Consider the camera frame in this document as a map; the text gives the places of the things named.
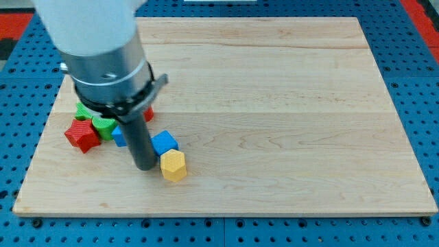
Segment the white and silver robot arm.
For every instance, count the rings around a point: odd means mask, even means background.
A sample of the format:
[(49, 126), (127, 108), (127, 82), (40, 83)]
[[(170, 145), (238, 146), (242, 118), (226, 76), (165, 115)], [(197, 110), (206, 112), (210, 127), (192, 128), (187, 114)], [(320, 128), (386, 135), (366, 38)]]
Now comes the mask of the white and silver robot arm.
[(144, 0), (33, 0), (74, 81), (80, 101), (128, 123), (142, 116), (167, 83), (156, 80), (138, 33)]

